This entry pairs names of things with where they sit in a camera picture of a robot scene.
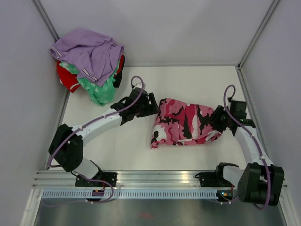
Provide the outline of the pink camouflage trousers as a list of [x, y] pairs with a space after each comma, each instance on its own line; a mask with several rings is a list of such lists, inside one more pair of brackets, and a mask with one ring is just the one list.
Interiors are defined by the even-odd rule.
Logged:
[[217, 140], [222, 133], [210, 125], [214, 109], [172, 98], [159, 102], [150, 147], [161, 145], [202, 145]]

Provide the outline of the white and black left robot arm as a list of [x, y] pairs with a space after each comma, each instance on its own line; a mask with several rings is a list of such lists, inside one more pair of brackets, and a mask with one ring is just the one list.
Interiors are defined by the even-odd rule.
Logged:
[[102, 171], [83, 156], [85, 145], [110, 129], [158, 111], [154, 94], [135, 87], [129, 96], [112, 104], [103, 115], [73, 127], [60, 125], [48, 150], [49, 161], [55, 160], [66, 172], [76, 173], [92, 187], [97, 187], [103, 180]]

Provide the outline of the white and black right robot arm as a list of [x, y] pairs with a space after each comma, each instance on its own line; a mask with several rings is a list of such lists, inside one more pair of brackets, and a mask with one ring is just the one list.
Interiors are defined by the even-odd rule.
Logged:
[[210, 117], [210, 125], [218, 132], [229, 129], [243, 152], [246, 168], [239, 171], [236, 165], [225, 163], [214, 175], [215, 183], [237, 188], [241, 202], [252, 203], [261, 209], [277, 206], [284, 181], [284, 170], [277, 167], [266, 155], [258, 140], [253, 120], [247, 118], [246, 102], [229, 97], [225, 106], [218, 106]]

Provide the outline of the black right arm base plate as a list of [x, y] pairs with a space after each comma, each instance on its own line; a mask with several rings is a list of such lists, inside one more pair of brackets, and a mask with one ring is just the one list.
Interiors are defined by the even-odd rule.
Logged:
[[199, 172], [195, 174], [194, 178], [198, 179], [201, 187], [236, 187], [237, 185], [225, 180], [221, 173], [215, 171]]

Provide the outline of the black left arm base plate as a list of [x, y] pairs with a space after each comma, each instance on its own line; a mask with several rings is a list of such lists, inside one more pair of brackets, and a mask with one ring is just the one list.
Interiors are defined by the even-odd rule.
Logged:
[[117, 172], [99, 172], [92, 179], [84, 179], [82, 176], [76, 177], [76, 187], [112, 187], [116, 186]]

